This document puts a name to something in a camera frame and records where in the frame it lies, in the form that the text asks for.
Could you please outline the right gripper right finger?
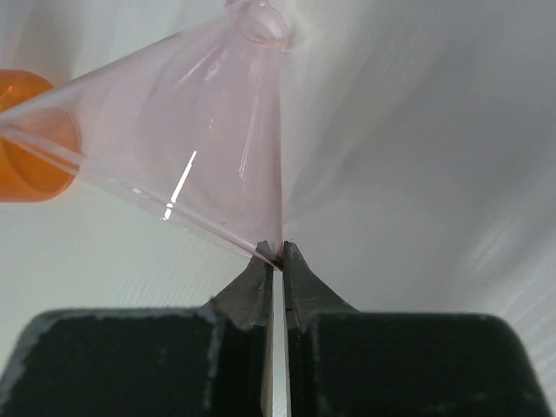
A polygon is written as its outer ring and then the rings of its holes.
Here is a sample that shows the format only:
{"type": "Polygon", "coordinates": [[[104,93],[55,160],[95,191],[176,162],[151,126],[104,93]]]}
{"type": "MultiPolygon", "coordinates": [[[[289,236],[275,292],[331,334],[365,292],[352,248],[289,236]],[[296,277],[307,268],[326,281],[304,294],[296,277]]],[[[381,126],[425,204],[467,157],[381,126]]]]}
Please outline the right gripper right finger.
{"type": "Polygon", "coordinates": [[[489,314],[353,308],[282,250],[293,416],[548,416],[519,336],[489,314]]]}

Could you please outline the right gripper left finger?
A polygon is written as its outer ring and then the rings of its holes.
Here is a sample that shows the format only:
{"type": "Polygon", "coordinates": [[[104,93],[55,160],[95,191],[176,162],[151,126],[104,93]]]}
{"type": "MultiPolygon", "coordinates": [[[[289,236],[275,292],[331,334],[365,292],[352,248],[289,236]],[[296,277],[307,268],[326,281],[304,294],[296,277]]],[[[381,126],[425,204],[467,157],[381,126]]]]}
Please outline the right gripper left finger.
{"type": "Polygon", "coordinates": [[[189,308],[43,312],[1,378],[4,416],[269,416],[274,254],[189,308]]]}

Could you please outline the orange glass carafe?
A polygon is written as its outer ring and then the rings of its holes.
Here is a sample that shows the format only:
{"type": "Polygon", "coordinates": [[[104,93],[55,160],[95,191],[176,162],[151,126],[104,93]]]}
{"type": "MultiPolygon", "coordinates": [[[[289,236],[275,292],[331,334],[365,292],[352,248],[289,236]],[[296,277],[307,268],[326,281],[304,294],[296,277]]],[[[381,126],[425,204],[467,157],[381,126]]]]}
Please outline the orange glass carafe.
{"type": "MultiPolygon", "coordinates": [[[[1,111],[53,89],[45,78],[21,69],[1,70],[1,111]]],[[[70,115],[46,109],[1,128],[1,201],[44,202],[74,180],[77,165],[33,143],[42,137],[78,151],[79,136],[70,115]]]]}

